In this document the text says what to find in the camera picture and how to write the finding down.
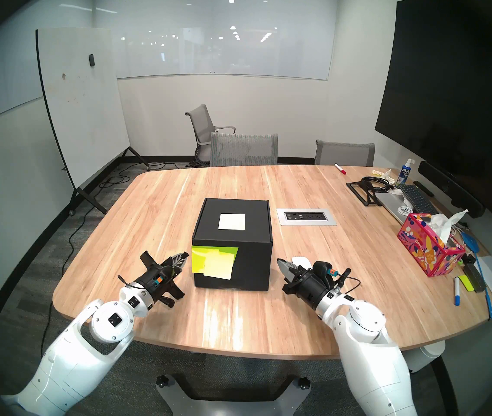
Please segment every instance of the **sticky note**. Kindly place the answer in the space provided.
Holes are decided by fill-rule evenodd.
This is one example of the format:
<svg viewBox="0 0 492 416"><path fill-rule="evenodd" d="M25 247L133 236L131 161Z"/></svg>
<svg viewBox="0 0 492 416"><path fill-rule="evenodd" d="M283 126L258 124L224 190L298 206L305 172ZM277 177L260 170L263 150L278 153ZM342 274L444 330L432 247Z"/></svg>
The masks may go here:
<svg viewBox="0 0 492 416"><path fill-rule="evenodd" d="M206 257L204 276L230 280L233 272L234 255L225 252L211 252Z"/></svg>
<svg viewBox="0 0 492 416"><path fill-rule="evenodd" d="M237 247L192 246L192 272L230 280Z"/></svg>
<svg viewBox="0 0 492 416"><path fill-rule="evenodd" d="M469 277L467 277L465 274L461 275L461 276L458 276L460 278L460 280L462 281L463 285L466 287L466 289L471 292L471 291L474 291L475 288L473 287L473 285L471 284L471 282L469 281Z"/></svg>
<svg viewBox="0 0 492 416"><path fill-rule="evenodd" d="M220 230L244 230L245 215L236 213L221 213L219 217Z"/></svg>

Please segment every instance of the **mesh chair back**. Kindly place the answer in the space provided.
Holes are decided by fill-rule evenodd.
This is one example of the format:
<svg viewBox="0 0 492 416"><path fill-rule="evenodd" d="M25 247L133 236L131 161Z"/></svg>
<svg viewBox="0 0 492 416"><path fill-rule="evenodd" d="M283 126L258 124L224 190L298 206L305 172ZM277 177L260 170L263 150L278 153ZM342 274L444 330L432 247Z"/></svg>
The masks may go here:
<svg viewBox="0 0 492 416"><path fill-rule="evenodd" d="M213 132L211 141L212 167L277 164L278 134L235 135Z"/></svg>
<svg viewBox="0 0 492 416"><path fill-rule="evenodd" d="M375 144L331 143L316 140L316 165L354 165L373 167Z"/></svg>
<svg viewBox="0 0 492 416"><path fill-rule="evenodd" d="M190 116L196 139L200 143L210 141L211 133L215 131L215 127L211 122L206 105L200 104L200 107L195 108L191 112L186 112L185 114Z"/></svg>

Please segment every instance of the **keyboard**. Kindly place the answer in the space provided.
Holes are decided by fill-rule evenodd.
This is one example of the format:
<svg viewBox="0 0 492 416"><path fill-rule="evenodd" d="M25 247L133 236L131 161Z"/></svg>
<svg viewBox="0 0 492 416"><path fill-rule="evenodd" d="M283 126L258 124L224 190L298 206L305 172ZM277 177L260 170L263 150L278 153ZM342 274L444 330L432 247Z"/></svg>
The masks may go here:
<svg viewBox="0 0 492 416"><path fill-rule="evenodd" d="M412 203L413 209L416 213L430 213L432 215L438 214L438 210L434 208L429 200L428 196L415 185L396 185L400 189L406 199Z"/></svg>

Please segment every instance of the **spray bottle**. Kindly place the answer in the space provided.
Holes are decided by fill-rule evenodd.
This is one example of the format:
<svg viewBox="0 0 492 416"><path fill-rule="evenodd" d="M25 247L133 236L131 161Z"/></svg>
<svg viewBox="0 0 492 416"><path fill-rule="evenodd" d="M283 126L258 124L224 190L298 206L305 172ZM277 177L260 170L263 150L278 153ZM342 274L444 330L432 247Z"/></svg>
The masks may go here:
<svg viewBox="0 0 492 416"><path fill-rule="evenodd" d="M413 163L415 163L415 161L411 158L408 158L406 164L402 167L400 173L398 174L395 185L405 184L408 181L409 172L411 171L410 165Z"/></svg>

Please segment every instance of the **black box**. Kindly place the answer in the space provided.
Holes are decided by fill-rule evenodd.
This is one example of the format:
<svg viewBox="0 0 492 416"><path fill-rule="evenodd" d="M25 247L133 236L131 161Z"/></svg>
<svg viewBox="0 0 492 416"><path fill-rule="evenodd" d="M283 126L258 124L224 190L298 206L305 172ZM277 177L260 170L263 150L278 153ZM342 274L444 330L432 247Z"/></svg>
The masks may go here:
<svg viewBox="0 0 492 416"><path fill-rule="evenodd" d="M244 230L219 229L221 214L243 214ZM194 273L194 285L202 288L267 291L273 251L269 201L206 198L192 235L192 266L201 259L194 248L238 248L230 279Z"/></svg>

